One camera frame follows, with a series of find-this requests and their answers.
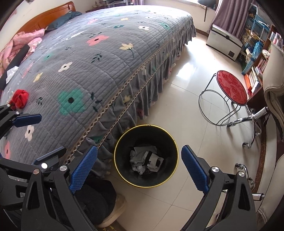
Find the black gold-rimmed trash bin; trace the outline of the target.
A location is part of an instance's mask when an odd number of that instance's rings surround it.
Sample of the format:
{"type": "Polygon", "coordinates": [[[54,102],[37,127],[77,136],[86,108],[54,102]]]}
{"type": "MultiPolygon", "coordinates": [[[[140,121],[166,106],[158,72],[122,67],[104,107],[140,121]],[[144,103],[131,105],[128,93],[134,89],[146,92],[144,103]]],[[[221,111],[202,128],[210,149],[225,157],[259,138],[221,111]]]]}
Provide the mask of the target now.
{"type": "Polygon", "coordinates": [[[179,163],[179,150],[165,129],[138,125],[126,131],[114,150],[114,165],[124,181],[139,188],[157,187],[169,180],[179,163]]]}

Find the red sock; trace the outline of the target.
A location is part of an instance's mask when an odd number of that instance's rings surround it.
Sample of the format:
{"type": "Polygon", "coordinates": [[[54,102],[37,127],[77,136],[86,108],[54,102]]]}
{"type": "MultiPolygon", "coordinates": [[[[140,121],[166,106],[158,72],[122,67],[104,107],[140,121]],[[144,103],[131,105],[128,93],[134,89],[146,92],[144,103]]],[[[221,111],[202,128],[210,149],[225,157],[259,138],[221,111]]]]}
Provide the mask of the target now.
{"type": "Polygon", "coordinates": [[[24,109],[28,102],[29,93],[25,90],[16,90],[9,104],[13,110],[24,109]]]}

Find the dark trouser knee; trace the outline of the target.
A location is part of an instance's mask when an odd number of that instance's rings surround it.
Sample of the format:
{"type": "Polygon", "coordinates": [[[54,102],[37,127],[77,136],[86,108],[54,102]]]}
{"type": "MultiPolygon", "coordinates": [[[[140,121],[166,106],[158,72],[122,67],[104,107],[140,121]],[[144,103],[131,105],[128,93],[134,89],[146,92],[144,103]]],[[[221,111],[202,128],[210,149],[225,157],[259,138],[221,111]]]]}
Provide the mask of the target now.
{"type": "Polygon", "coordinates": [[[80,207],[97,228],[112,225],[126,210],[126,198],[118,194],[111,181],[90,173],[80,190],[75,192],[80,207]]]}

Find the black garment on bed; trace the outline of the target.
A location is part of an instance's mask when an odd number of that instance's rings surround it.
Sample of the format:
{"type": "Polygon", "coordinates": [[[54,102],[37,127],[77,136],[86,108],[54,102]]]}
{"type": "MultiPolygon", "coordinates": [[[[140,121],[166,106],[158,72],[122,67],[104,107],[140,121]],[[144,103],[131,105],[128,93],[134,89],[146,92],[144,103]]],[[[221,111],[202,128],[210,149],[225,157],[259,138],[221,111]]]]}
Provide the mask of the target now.
{"type": "Polygon", "coordinates": [[[13,60],[10,62],[10,64],[8,65],[6,70],[4,71],[3,75],[1,76],[1,80],[0,80],[0,89],[1,90],[4,90],[5,87],[6,87],[7,71],[12,69],[15,66],[19,66],[19,64],[25,58],[29,48],[30,47],[27,44],[25,46],[23,46],[22,49],[18,52],[18,54],[16,54],[16,56],[13,58],[13,60]]]}

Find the pink crumpled blanket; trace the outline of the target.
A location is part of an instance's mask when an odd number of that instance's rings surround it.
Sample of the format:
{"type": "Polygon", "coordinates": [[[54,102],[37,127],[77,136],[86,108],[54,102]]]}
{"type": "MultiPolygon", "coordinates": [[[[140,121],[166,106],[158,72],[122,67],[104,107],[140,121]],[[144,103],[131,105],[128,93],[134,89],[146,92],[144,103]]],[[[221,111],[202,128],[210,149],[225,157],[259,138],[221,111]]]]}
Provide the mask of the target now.
{"type": "Polygon", "coordinates": [[[45,29],[40,29],[30,33],[25,33],[23,31],[17,33],[1,51],[1,75],[7,69],[16,54],[18,54],[25,45],[28,45],[28,52],[24,56],[24,60],[27,59],[42,42],[44,34],[45,29]]]}

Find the black white sock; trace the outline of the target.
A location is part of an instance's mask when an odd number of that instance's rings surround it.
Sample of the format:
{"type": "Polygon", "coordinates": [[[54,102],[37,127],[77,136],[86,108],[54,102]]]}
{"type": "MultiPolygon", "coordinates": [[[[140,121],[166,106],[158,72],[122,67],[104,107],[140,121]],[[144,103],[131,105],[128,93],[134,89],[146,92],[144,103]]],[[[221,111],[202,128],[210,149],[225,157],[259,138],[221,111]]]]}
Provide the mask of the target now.
{"type": "Polygon", "coordinates": [[[159,157],[152,151],[146,151],[143,158],[143,166],[145,166],[151,172],[158,172],[164,161],[163,158],[159,157]]]}

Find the beige swivel office chair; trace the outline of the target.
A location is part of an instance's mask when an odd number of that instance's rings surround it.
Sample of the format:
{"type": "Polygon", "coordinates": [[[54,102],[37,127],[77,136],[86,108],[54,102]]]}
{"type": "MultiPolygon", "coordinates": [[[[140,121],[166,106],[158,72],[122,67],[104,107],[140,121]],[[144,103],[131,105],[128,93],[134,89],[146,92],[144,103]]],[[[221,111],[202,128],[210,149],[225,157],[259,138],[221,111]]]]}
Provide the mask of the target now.
{"type": "Polygon", "coordinates": [[[283,48],[271,45],[262,76],[265,107],[230,125],[252,122],[260,136],[256,177],[248,177],[255,202],[257,230],[283,230],[283,48]]]}

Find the grey floral quilted bedspread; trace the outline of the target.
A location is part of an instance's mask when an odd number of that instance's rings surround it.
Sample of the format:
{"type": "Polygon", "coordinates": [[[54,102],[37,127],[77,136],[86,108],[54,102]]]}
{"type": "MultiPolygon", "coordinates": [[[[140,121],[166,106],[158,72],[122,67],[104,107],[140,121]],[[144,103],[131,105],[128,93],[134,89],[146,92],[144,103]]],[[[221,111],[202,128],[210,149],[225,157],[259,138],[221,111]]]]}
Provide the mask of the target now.
{"type": "Polygon", "coordinates": [[[93,172],[110,171],[121,135],[149,115],[184,45],[196,36],[189,12],[156,5],[122,6],[75,17],[48,32],[1,95],[28,92],[23,114],[40,123],[11,128],[1,155],[32,164],[59,148],[70,162],[98,147],[93,172]]]}

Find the wooden headboard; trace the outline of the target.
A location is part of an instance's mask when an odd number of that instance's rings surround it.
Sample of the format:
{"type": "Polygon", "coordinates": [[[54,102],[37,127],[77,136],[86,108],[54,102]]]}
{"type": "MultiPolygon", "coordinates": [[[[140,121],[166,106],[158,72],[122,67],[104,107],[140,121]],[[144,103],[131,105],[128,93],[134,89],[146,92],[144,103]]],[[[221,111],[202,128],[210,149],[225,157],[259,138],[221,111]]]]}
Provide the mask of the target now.
{"type": "Polygon", "coordinates": [[[46,28],[49,24],[51,24],[53,21],[58,19],[59,17],[69,13],[69,12],[75,12],[76,8],[72,1],[69,1],[63,5],[60,5],[58,7],[55,7],[53,9],[47,10],[28,22],[26,22],[17,32],[25,32],[30,33],[34,32],[43,28],[46,28]]]}

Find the dark blue pillow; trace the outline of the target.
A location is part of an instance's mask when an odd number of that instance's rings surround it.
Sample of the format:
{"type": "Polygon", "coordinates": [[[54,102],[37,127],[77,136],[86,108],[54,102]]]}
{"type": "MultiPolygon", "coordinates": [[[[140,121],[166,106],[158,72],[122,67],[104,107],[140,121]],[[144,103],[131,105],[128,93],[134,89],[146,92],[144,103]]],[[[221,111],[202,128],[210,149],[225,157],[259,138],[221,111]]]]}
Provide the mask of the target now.
{"type": "Polygon", "coordinates": [[[67,23],[68,21],[70,21],[71,19],[82,15],[81,12],[73,12],[70,11],[68,13],[66,13],[63,16],[60,16],[59,18],[57,18],[56,20],[54,20],[53,22],[51,22],[45,29],[45,31],[53,31],[58,29],[59,27],[61,27],[63,24],[67,23]]]}

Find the red round metal stool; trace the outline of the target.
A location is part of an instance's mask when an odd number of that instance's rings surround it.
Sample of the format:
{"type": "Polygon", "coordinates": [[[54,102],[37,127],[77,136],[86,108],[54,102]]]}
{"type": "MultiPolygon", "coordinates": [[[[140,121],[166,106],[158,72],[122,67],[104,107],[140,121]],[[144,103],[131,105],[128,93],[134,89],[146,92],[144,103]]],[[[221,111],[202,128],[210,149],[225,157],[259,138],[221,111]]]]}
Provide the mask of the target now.
{"type": "Polygon", "coordinates": [[[216,73],[214,73],[210,81],[206,85],[205,89],[199,94],[198,97],[198,106],[201,115],[210,124],[219,127],[227,126],[230,123],[231,117],[234,116],[237,112],[240,111],[242,107],[246,105],[247,105],[247,93],[245,87],[235,75],[225,70],[219,70],[216,73]],[[217,85],[220,89],[219,92],[209,88],[213,80],[216,80],[217,85]],[[225,107],[228,111],[228,113],[216,123],[211,121],[209,117],[207,117],[207,115],[203,112],[203,109],[201,107],[201,101],[204,99],[203,96],[206,93],[212,93],[220,97],[224,102],[225,107]]]}

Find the white chest freezer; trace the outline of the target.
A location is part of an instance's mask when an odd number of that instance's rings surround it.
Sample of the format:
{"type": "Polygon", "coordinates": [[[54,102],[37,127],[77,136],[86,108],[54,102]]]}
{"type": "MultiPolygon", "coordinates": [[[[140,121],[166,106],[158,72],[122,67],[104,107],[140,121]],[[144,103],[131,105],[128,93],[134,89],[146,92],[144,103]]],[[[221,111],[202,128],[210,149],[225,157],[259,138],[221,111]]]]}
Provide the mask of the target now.
{"type": "Polygon", "coordinates": [[[235,61],[243,47],[242,42],[229,32],[213,24],[206,45],[235,61]]]}

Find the wooden bookshelf with books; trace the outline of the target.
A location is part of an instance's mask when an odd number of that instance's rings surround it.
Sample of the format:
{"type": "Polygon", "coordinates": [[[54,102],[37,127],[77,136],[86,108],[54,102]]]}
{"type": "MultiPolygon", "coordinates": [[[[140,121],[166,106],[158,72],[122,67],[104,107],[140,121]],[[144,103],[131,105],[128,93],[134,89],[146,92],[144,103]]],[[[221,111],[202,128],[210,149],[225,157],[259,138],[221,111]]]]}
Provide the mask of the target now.
{"type": "Polygon", "coordinates": [[[256,4],[251,4],[241,37],[245,64],[242,75],[249,97],[262,87],[262,75],[267,66],[271,45],[282,46],[282,38],[268,15],[256,4]]]}

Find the purple curtain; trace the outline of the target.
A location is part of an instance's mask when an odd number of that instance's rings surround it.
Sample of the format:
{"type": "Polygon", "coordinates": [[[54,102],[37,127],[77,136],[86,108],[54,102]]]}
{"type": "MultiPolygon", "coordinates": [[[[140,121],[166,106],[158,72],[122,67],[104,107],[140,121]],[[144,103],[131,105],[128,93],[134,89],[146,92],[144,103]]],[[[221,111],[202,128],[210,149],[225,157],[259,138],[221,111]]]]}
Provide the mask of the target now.
{"type": "Polygon", "coordinates": [[[216,25],[240,39],[248,17],[252,0],[219,1],[211,25],[216,25]]]}

